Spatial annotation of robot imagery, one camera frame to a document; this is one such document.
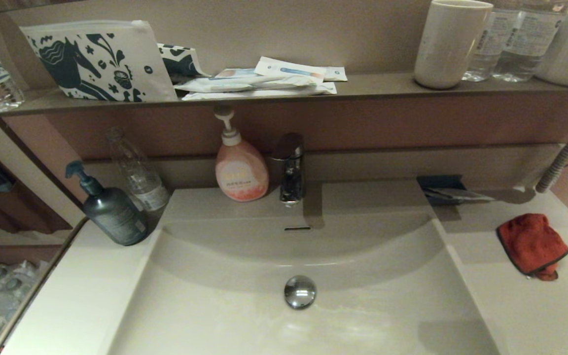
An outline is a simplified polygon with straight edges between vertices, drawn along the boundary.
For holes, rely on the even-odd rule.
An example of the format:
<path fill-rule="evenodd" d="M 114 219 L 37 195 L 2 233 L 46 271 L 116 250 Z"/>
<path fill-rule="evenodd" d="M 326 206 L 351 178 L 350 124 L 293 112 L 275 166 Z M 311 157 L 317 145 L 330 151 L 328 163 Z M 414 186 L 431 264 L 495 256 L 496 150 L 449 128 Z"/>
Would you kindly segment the pink soap pump bottle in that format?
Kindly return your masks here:
<path fill-rule="evenodd" d="M 231 124 L 231 107 L 214 108 L 214 116 L 223 121 L 222 145 L 215 162 L 218 186 L 236 202 L 250 202 L 262 198 L 269 188 L 269 173 L 261 153 L 243 139 Z"/>

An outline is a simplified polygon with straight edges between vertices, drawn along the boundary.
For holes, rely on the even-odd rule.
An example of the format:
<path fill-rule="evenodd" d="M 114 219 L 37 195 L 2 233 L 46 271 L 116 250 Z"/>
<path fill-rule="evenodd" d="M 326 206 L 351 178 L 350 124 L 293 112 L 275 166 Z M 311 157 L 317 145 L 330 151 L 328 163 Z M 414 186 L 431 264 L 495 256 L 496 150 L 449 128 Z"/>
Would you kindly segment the small horse print pouch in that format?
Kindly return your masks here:
<path fill-rule="evenodd" d="M 157 47 L 169 74 L 210 77 L 200 65 L 196 49 L 166 43 L 157 43 Z"/>

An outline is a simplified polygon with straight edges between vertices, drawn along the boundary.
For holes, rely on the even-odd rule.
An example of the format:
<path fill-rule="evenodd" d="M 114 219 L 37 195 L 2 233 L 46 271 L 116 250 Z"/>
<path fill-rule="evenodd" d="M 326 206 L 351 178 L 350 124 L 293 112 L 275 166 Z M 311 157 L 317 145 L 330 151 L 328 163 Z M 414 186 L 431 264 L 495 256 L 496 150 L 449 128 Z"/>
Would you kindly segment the silver foil sachet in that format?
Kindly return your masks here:
<path fill-rule="evenodd" d="M 442 198 L 446 200 L 462 200 L 462 201 L 495 201 L 491 196 L 482 195 L 469 190 L 453 189 L 453 188 L 424 188 L 427 196 Z"/>

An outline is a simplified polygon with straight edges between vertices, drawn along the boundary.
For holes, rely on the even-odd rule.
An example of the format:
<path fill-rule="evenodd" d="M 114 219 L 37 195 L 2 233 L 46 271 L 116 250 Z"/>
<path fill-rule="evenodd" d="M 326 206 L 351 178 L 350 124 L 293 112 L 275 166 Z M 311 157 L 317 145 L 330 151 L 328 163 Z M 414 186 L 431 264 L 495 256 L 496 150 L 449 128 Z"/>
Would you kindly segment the clear bottle white label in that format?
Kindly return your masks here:
<path fill-rule="evenodd" d="M 112 162 L 117 165 L 129 191 L 140 201 L 143 209 L 155 212 L 166 207 L 171 195 L 148 157 L 127 139 L 120 127 L 109 128 L 106 139 Z"/>

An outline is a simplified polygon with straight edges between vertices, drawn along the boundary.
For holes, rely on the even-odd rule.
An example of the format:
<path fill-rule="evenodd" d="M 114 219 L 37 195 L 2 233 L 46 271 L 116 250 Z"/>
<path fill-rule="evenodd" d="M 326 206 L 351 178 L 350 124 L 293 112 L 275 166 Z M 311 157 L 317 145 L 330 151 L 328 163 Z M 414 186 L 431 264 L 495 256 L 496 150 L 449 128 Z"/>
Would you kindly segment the long white sachet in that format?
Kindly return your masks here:
<path fill-rule="evenodd" d="M 201 94 L 315 87 L 318 83 L 303 76 L 255 76 L 246 78 L 196 78 L 175 84 L 174 89 Z"/>

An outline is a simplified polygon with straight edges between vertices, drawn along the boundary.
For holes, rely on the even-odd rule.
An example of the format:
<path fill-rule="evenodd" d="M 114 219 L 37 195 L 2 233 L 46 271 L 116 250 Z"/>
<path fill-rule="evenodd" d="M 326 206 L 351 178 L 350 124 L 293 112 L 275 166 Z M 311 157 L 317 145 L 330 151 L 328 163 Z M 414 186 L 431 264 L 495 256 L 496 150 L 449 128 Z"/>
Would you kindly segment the red microfibre cleaning cloth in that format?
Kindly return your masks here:
<path fill-rule="evenodd" d="M 542 213 L 526 213 L 496 228 L 503 251 L 516 269 L 541 281 L 559 278 L 558 263 L 568 256 L 568 245 Z"/>

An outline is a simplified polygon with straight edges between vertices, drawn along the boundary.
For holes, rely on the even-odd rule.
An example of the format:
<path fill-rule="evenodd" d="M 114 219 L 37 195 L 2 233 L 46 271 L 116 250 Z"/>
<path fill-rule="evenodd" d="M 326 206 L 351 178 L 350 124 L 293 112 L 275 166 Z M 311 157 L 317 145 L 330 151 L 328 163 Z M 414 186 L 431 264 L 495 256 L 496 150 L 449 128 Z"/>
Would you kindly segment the white sachet blue print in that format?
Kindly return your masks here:
<path fill-rule="evenodd" d="M 327 69 L 323 67 L 300 65 L 262 56 L 254 68 L 254 73 L 264 76 L 303 76 L 309 78 L 315 83 L 322 83 L 325 75 L 327 74 Z"/>

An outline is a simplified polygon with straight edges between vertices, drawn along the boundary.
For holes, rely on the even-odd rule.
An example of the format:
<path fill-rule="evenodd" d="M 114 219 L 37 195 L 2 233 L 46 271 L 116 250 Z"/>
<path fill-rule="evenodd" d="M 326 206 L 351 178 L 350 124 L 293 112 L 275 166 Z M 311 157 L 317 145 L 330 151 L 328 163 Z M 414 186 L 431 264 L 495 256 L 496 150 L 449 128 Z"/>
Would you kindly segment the dark green pump bottle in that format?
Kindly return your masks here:
<path fill-rule="evenodd" d="M 113 242 L 122 246 L 140 243 L 148 236 L 148 224 L 143 213 L 122 189 L 104 188 L 85 172 L 82 162 L 67 164 L 65 176 L 79 177 L 79 185 L 87 194 L 83 213 Z"/>

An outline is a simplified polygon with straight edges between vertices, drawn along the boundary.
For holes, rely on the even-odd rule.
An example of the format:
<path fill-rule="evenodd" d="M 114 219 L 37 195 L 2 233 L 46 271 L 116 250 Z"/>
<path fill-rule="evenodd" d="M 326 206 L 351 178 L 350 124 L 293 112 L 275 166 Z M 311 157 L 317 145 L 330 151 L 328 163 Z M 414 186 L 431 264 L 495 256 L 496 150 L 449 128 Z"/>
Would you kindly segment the brown wall shelf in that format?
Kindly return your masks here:
<path fill-rule="evenodd" d="M 462 81 L 459 85 L 435 90 L 419 85 L 410 72 L 379 72 L 350 74 L 349 81 L 336 82 L 337 93 L 334 95 L 270 95 L 266 97 L 240 97 L 228 99 L 210 99 L 185 101 L 179 95 L 176 101 L 124 103 L 73 99 L 58 88 L 30 90 L 25 94 L 26 101 L 18 108 L 0 112 L 0 118 L 18 115 L 58 114 L 115 109 L 143 109 L 189 106 L 229 106 L 233 104 L 266 103 L 313 103 L 329 101 L 383 100 L 415 97 L 457 97 L 460 95 L 493 94 L 554 94 L 568 93 L 568 87 L 532 78 L 523 83 L 512 83 L 500 79 L 488 79 L 482 82 Z"/>

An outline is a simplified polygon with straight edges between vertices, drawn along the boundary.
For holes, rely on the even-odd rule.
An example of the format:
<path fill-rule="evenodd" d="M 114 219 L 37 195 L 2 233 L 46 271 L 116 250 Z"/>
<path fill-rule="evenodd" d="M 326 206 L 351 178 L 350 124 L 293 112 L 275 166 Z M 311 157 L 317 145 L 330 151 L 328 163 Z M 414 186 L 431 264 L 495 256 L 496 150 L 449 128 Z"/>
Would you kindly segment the clear plastic water bottle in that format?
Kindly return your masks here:
<path fill-rule="evenodd" d="M 463 81 L 481 82 L 491 77 L 502 54 L 516 14 L 518 0 L 481 0 L 493 4 L 486 25 L 473 50 L 471 63 L 463 74 Z"/>
<path fill-rule="evenodd" d="M 518 18 L 492 76 L 516 83 L 531 79 L 567 13 L 568 0 L 519 0 Z"/>

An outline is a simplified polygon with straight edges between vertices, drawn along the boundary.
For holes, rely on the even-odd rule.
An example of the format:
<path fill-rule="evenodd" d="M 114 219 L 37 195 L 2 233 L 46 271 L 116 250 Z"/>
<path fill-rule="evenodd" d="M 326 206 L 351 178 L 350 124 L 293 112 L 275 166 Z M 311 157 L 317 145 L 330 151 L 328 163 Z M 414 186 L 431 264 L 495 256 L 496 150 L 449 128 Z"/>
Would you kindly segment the tall white cup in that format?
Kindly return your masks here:
<path fill-rule="evenodd" d="M 432 0 L 413 72 L 415 82 L 436 90 L 459 85 L 493 8 L 478 0 Z"/>

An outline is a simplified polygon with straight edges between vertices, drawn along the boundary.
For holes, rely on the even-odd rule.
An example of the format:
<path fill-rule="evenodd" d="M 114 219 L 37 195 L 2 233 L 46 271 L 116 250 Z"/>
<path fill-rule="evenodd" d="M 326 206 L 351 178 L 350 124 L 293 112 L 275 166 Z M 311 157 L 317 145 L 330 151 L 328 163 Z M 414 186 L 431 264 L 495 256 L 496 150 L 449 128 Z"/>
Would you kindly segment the pale sachet orange print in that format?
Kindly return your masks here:
<path fill-rule="evenodd" d="M 226 68 L 219 72 L 214 78 L 254 78 L 260 76 L 254 72 L 254 68 Z"/>

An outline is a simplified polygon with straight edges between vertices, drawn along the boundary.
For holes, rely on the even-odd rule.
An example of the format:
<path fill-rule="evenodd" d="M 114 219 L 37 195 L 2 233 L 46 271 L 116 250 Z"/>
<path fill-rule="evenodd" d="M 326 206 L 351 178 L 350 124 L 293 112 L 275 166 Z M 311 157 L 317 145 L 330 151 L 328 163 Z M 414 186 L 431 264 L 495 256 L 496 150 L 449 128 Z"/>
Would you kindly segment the chrome sink drain stopper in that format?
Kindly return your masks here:
<path fill-rule="evenodd" d="M 317 296 L 317 287 L 307 276 L 294 276 L 284 285 L 284 300 L 293 310 L 310 307 Z"/>

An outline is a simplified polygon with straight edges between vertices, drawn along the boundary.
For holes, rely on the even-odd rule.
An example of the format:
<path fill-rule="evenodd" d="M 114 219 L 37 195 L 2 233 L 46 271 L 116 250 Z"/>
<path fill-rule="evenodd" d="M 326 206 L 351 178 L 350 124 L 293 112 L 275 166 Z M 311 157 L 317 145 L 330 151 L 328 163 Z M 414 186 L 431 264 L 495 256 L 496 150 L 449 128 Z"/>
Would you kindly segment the dark soap tray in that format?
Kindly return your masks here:
<path fill-rule="evenodd" d="M 429 188 L 451 188 L 467 191 L 462 183 L 462 175 L 417 176 L 416 180 L 431 206 L 460 205 L 463 203 L 463 200 L 457 198 L 429 196 L 427 192 Z"/>

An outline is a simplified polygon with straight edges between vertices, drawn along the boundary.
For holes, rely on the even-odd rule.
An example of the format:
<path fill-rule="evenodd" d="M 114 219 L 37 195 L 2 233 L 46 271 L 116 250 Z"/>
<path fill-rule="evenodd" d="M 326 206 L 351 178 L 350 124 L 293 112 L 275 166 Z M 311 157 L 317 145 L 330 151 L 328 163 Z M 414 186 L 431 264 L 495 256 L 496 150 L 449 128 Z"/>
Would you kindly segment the chrome lever faucet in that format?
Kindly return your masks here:
<path fill-rule="evenodd" d="M 289 208 L 302 202 L 306 195 L 303 136 L 296 132 L 283 135 L 271 153 L 271 159 L 284 164 L 280 202 Z"/>

